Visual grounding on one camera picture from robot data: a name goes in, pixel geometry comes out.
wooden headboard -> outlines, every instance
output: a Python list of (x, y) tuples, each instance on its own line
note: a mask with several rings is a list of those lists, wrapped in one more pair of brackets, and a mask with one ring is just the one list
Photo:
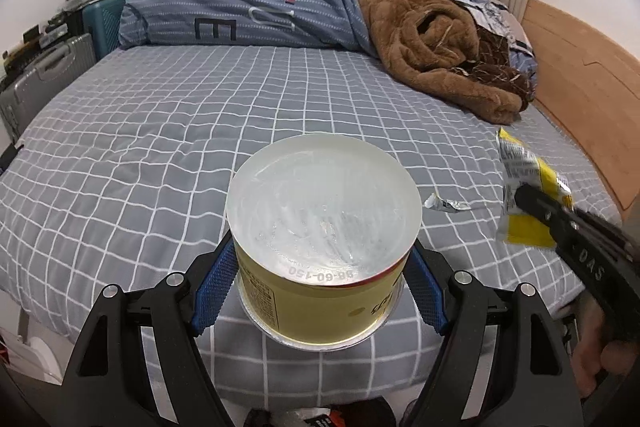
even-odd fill
[(640, 62), (538, 0), (522, 26), (539, 65), (538, 107), (580, 144), (625, 216), (640, 192)]

brown fleece blanket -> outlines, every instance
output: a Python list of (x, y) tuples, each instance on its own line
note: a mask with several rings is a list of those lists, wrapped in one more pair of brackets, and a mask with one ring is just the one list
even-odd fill
[(451, 68), (452, 73), (468, 76), (485, 86), (499, 87), (517, 94), (522, 100), (520, 111), (534, 99), (534, 86), (527, 73), (522, 73), (509, 65), (509, 42), (505, 37), (476, 26), (480, 39), (478, 61), (465, 62), (459, 68)]
[(380, 59), (396, 80), (486, 121), (513, 123), (522, 107), (517, 94), (449, 71), (478, 60), (478, 32), (467, 10), (452, 0), (358, 1)]

human hand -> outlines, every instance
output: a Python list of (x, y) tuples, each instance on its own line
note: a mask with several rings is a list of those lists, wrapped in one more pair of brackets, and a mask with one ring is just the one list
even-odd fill
[(571, 358), (575, 381), (580, 396), (588, 397), (595, 391), (596, 375), (604, 369), (612, 375), (628, 375), (639, 352), (638, 344), (602, 339), (605, 316), (593, 298), (589, 297), (580, 324), (580, 342)]

printed code on can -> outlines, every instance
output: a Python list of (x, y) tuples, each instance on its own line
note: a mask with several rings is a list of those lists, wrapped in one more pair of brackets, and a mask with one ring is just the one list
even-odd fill
[(295, 268), (294, 266), (289, 267), (289, 275), (292, 277), (296, 277), (297, 279), (303, 280), (317, 280), (318, 282), (324, 281), (333, 281), (333, 280), (347, 280), (353, 279), (354, 273), (353, 270), (344, 270), (344, 271), (328, 271), (328, 272), (318, 272), (313, 273), (308, 270), (303, 270), (300, 268)]
[(273, 290), (246, 269), (242, 270), (242, 281), (257, 314), (272, 328), (278, 329), (278, 314)]

gray checkered bedsheet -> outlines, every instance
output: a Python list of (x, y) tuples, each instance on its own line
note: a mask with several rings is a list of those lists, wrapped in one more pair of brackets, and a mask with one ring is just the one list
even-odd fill
[[(535, 284), (555, 309), (581, 286), (551, 251), (493, 237), (502, 174), (495, 126), (393, 81), (353, 52), (175, 46), (116, 51), (60, 93), (25, 132), (0, 178), (0, 287), (76, 338), (107, 283), (153, 286), (212, 250), (233, 172), (268, 143), (335, 132), (387, 151), (427, 198), (486, 208), (424, 210), (420, 240), (487, 285)], [(510, 128), (567, 175), (577, 203), (616, 219), (585, 156), (535, 108)], [(198, 339), (223, 397), (271, 409), (374, 396), (423, 381), (439, 345), (410, 293), (369, 340), (324, 355), (280, 346), (252, 326), (232, 288)], [(145, 331), (150, 373), (160, 378)]]

